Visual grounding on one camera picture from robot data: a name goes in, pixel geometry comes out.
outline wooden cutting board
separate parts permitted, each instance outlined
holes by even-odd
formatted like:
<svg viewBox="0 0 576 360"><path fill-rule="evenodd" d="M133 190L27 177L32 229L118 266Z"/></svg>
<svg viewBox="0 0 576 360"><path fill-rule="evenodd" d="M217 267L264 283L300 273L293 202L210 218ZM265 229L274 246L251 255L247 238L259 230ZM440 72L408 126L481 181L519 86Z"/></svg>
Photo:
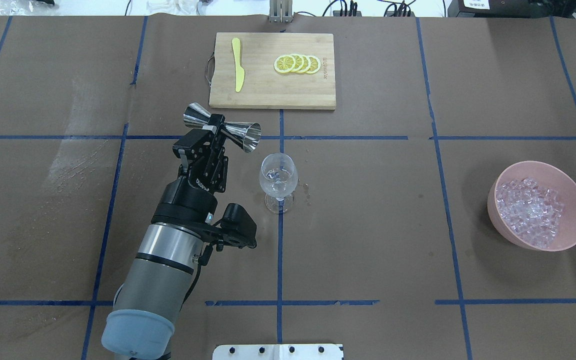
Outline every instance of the wooden cutting board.
<svg viewBox="0 0 576 360"><path fill-rule="evenodd" d="M241 66L246 71L235 92L233 38L241 40ZM317 73L278 73L275 59L299 53L321 59ZM332 34L292 32L218 32L214 46L211 108L334 110L335 49Z"/></svg>

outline bowl of ice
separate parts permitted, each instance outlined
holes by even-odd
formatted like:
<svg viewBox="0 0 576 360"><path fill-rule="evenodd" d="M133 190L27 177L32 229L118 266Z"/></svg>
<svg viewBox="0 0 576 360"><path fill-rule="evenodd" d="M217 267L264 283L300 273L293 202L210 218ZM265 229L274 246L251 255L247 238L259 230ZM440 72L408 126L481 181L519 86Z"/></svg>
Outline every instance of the bowl of ice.
<svg viewBox="0 0 576 360"><path fill-rule="evenodd" d="M576 245L576 183L545 162L506 168L490 189L487 210L494 228L522 248L562 251Z"/></svg>

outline light blue cap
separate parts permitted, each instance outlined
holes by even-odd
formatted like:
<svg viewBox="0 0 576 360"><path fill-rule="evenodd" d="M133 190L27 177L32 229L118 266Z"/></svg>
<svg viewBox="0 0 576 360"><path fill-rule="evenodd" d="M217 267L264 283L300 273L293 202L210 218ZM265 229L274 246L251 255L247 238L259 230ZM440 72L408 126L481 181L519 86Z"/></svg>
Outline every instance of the light blue cap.
<svg viewBox="0 0 576 360"><path fill-rule="evenodd" d="M143 360L156 360L164 354L175 332L166 317L144 310L111 312L105 320L101 344L113 353Z"/></svg>

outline wine glass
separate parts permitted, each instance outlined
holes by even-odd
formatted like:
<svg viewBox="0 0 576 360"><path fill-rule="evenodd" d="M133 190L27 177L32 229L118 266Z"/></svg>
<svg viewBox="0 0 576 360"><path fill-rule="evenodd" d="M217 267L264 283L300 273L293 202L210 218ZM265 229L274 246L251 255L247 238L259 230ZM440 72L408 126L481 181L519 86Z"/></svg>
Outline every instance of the wine glass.
<svg viewBox="0 0 576 360"><path fill-rule="evenodd" d="M290 156L271 153L261 163L259 185L265 192L265 207L274 214L283 214L293 206L293 192L299 175Z"/></svg>

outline sliced lemon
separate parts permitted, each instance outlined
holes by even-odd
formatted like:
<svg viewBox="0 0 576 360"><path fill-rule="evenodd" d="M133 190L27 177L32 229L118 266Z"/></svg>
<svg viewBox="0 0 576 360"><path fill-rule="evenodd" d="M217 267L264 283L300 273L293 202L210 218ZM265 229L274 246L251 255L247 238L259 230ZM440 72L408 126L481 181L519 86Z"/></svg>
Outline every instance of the sliced lemon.
<svg viewBox="0 0 576 360"><path fill-rule="evenodd" d="M304 55L302 54L290 54L291 57L294 58L295 61L295 66L292 70L290 70L291 73L297 73L297 71L302 70L302 68L304 67L304 60L306 59L304 57Z"/></svg>
<svg viewBox="0 0 576 360"><path fill-rule="evenodd" d="M274 71L280 74L290 73L297 65L293 55L281 55L274 60Z"/></svg>
<svg viewBox="0 0 576 360"><path fill-rule="evenodd" d="M311 68L310 55L301 55L301 57L303 58L303 65L299 70L297 70L298 74L303 74Z"/></svg>
<svg viewBox="0 0 576 360"><path fill-rule="evenodd" d="M322 67L322 62L320 59L315 55L308 55L308 61L310 62L310 66L308 70L306 70L306 74L314 74L320 70Z"/></svg>

